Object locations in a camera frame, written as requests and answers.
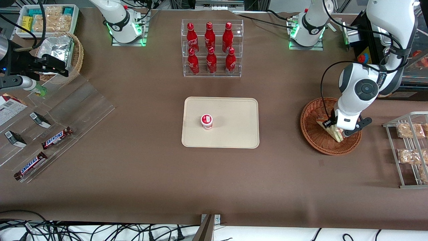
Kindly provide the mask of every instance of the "snickers bar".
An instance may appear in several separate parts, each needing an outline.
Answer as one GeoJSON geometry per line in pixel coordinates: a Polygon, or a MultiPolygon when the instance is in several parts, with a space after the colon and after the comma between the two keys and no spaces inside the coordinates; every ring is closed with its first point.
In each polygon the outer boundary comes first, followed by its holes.
{"type": "Polygon", "coordinates": [[[66,136],[68,136],[72,133],[73,133],[73,131],[70,129],[70,127],[65,128],[60,133],[54,135],[51,139],[42,143],[43,150],[46,150],[49,147],[55,145],[56,143],[60,142],[62,139],[64,139],[66,136]]]}
{"type": "Polygon", "coordinates": [[[30,163],[25,165],[23,169],[21,169],[19,172],[15,173],[13,177],[16,180],[20,180],[31,168],[35,168],[40,164],[42,161],[46,160],[48,157],[43,153],[40,152],[33,160],[31,160],[30,163]]]}

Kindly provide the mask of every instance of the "clear plastic holder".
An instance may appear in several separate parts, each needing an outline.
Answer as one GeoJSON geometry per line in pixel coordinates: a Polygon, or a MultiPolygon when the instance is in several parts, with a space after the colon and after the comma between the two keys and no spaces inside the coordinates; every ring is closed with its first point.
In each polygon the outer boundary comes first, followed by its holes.
{"type": "Polygon", "coordinates": [[[69,84],[55,84],[62,82],[62,78],[56,75],[43,84],[48,89],[45,96],[30,94],[24,98],[28,107],[0,126],[0,169],[13,171],[10,178],[43,152],[48,159],[29,170],[20,180],[30,182],[114,109],[82,75],[69,84]],[[51,127],[46,129],[37,125],[30,118],[33,111],[43,115],[51,127]],[[42,143],[67,127],[73,130],[71,135],[43,150],[42,143]],[[10,144],[4,136],[8,130],[19,133],[27,146],[18,148],[10,144]]]}
{"type": "Polygon", "coordinates": [[[201,20],[201,19],[183,19],[181,21],[181,51],[183,55],[183,74],[185,77],[241,77],[242,75],[242,52],[244,43],[244,21],[243,20],[201,20]],[[205,46],[205,32],[206,24],[211,22],[213,24],[213,31],[215,33],[215,55],[217,56],[217,71],[210,74],[207,68],[207,55],[208,51],[205,46]],[[223,33],[226,23],[232,23],[233,44],[235,49],[235,71],[232,75],[226,74],[226,56],[227,53],[222,51],[223,33]],[[189,68],[187,57],[189,56],[189,45],[187,44],[187,24],[193,23],[196,34],[198,35],[199,52],[196,54],[199,61],[199,73],[193,75],[189,68]]]}

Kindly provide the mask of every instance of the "coca-cola bottle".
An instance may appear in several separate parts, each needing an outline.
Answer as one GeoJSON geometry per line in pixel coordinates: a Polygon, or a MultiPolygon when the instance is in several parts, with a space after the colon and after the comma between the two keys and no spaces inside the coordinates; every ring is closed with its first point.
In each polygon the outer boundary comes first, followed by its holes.
{"type": "Polygon", "coordinates": [[[189,57],[187,58],[189,62],[189,68],[192,75],[196,75],[199,73],[199,61],[198,57],[195,55],[195,50],[193,48],[189,48],[189,57]]]}
{"type": "Polygon", "coordinates": [[[213,31],[213,24],[211,22],[207,23],[207,31],[205,32],[205,46],[207,49],[213,47],[215,50],[215,34],[213,31]]]}
{"type": "Polygon", "coordinates": [[[189,48],[195,50],[195,54],[199,52],[198,35],[192,23],[187,24],[187,43],[189,44],[189,48]]]}
{"type": "Polygon", "coordinates": [[[229,54],[226,56],[226,74],[233,75],[235,71],[235,49],[233,47],[229,48],[229,54]]]}
{"type": "Polygon", "coordinates": [[[213,47],[208,49],[207,69],[210,74],[214,74],[217,71],[217,56],[214,54],[213,47]]]}
{"type": "Polygon", "coordinates": [[[232,23],[227,22],[226,23],[226,30],[224,30],[223,33],[223,52],[227,53],[229,51],[229,48],[232,47],[233,43],[233,33],[232,33],[232,23]]]}

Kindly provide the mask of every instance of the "metal wire rack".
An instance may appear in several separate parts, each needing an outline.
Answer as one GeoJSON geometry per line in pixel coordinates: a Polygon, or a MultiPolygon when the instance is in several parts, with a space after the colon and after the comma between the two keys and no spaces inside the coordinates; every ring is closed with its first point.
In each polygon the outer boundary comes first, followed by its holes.
{"type": "Polygon", "coordinates": [[[424,155],[422,154],[422,150],[426,149],[428,147],[428,144],[427,144],[426,138],[418,139],[416,137],[415,129],[413,127],[413,124],[416,124],[416,123],[428,123],[428,111],[411,112],[409,114],[403,115],[399,118],[396,118],[390,122],[383,124],[383,127],[386,128],[386,132],[388,134],[389,143],[391,144],[392,153],[394,155],[395,163],[397,165],[398,175],[400,176],[400,181],[401,181],[400,188],[428,188],[428,183],[421,180],[421,177],[419,175],[419,170],[422,169],[422,171],[425,173],[425,176],[428,177],[428,170],[426,166],[426,163],[428,163],[428,160],[425,160],[424,155]],[[396,138],[393,139],[391,137],[391,132],[390,132],[390,128],[393,128],[393,130],[395,130],[397,124],[400,124],[400,123],[409,123],[410,129],[413,135],[413,138],[400,138],[403,140],[404,144],[402,144],[401,141],[397,140],[396,138]],[[398,148],[403,148],[403,147],[405,147],[406,149],[417,150],[419,153],[419,156],[421,157],[422,165],[400,164],[400,162],[398,161],[397,150],[398,148]],[[405,182],[403,178],[401,165],[411,166],[416,183],[409,184],[409,182],[407,181],[405,182]]]}

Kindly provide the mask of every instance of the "red button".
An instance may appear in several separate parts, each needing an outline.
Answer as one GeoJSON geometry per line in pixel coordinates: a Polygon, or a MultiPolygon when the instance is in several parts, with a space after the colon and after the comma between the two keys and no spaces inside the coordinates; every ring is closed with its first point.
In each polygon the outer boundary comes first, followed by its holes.
{"type": "Polygon", "coordinates": [[[366,57],[364,55],[358,56],[358,62],[364,63],[365,60],[366,60],[366,57]]]}

